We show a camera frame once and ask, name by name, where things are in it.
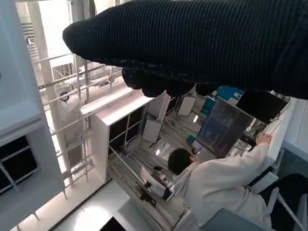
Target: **ceiling light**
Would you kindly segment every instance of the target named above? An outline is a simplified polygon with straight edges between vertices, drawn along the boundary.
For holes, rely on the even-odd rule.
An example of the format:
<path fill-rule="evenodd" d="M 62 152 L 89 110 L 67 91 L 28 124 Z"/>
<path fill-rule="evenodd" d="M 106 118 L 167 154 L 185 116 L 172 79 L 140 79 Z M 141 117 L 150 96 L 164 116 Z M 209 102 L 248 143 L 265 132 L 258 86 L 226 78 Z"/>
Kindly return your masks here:
<path fill-rule="evenodd" d="M 195 116 L 194 119 L 193 119 L 193 122 L 195 123 L 198 119 L 198 116 Z"/>

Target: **monitor screen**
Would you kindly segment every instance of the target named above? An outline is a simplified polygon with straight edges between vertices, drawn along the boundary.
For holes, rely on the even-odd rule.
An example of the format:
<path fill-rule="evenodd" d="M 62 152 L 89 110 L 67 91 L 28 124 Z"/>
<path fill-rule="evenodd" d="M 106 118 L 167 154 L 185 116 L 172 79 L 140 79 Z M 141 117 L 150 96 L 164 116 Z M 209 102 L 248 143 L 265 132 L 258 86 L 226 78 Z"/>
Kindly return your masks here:
<path fill-rule="evenodd" d="M 247 113 L 217 98 L 196 141 L 217 158 L 224 158 L 252 121 Z"/>
<path fill-rule="evenodd" d="M 266 91 L 247 90 L 237 107 L 268 124 L 287 105 L 287 102 Z"/>

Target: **desk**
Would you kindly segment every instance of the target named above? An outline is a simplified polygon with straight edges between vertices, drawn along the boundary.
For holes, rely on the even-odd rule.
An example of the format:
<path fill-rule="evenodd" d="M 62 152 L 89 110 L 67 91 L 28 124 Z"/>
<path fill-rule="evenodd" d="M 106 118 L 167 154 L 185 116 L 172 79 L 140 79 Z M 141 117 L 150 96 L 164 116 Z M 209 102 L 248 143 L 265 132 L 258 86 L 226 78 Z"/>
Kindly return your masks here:
<path fill-rule="evenodd" d="M 265 133 L 272 135 L 272 139 L 269 145 L 267 157 L 262 166 L 263 171 L 265 171 L 270 166 L 275 167 L 275 163 L 277 163 L 279 159 L 279 153 L 283 151 L 283 149 L 281 149 L 282 143 L 284 143 L 285 135 L 289 128 L 289 124 L 291 123 L 291 117 L 294 114 L 296 102 L 297 99 L 291 98 L 290 102 L 286 105 L 286 108 L 282 110 L 283 113 L 279 116 L 278 120 L 267 125 L 264 130 Z M 234 154 L 245 154 L 245 152 L 243 153 L 243 151 L 234 149 L 231 155 Z M 277 178 L 278 177 L 273 173 L 266 174 L 252 187 L 252 191 L 254 193 L 259 193 L 267 186 L 271 185 L 274 181 L 276 181 Z"/>
<path fill-rule="evenodd" d="M 282 147 L 308 162 L 308 101 L 296 100 Z"/>

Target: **white column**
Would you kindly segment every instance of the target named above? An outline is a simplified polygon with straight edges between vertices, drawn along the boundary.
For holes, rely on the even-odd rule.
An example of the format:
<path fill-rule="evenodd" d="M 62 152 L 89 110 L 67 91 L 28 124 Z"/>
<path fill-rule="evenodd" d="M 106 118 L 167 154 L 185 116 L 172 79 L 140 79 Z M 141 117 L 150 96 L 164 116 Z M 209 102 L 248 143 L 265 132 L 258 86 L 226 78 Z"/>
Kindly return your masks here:
<path fill-rule="evenodd" d="M 39 58 L 40 59 L 48 58 L 47 43 L 46 43 L 42 18 L 40 14 L 39 3 L 38 2 L 28 2 L 27 5 L 28 5 L 28 10 L 29 10 L 33 30 L 34 30 L 35 37 L 36 37 L 36 44 L 38 47 Z M 50 62 L 49 61 L 42 62 L 41 69 L 42 69 L 42 74 L 43 74 L 42 77 L 43 77 L 44 83 L 52 82 L 53 75 L 52 75 Z M 55 86 L 47 87 L 46 95 L 47 95 L 48 100 L 55 99 L 57 97 Z M 62 127 L 58 101 L 50 103 L 50 111 L 51 111 L 54 129 L 58 130 Z M 59 141 L 60 151 L 63 152 L 66 149 L 64 132 L 60 131 L 56 136 Z M 64 157 L 64 164 L 65 164 L 66 169 L 70 169 L 70 162 L 69 162 L 68 154 L 64 154 L 63 157 Z M 73 178 L 70 177 L 69 181 L 71 183 L 73 181 Z"/>

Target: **computer monitor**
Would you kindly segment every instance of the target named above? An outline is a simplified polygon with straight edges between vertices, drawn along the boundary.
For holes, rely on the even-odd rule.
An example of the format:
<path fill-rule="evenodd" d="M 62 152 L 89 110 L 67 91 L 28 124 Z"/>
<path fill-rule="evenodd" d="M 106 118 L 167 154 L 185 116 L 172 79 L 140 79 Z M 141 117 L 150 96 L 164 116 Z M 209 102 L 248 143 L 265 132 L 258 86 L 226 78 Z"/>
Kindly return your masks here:
<path fill-rule="evenodd" d="M 287 102 L 267 91 L 247 90 L 237 103 L 237 107 L 268 124 L 287 105 Z"/>
<path fill-rule="evenodd" d="M 217 98 L 196 141 L 217 158 L 225 158 L 253 119 L 244 111 Z"/>

